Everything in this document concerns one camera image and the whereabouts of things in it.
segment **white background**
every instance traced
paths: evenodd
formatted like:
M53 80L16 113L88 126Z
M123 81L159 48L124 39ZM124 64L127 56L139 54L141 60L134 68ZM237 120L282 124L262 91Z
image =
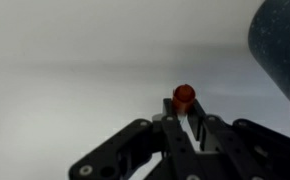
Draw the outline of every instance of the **white background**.
M228 123L290 136L290 103L247 48L260 3L0 0L0 180L68 179L182 83Z

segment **bolt hole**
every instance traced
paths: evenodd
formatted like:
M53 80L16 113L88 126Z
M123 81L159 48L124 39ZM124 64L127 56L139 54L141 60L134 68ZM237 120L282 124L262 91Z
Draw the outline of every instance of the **bolt hole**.
M114 175L114 173L115 173L115 169L113 167L110 167L110 166L104 167L101 170L101 175L103 177L111 177L112 175Z
M186 149L185 148L181 148L180 151L181 151L181 153L185 153Z

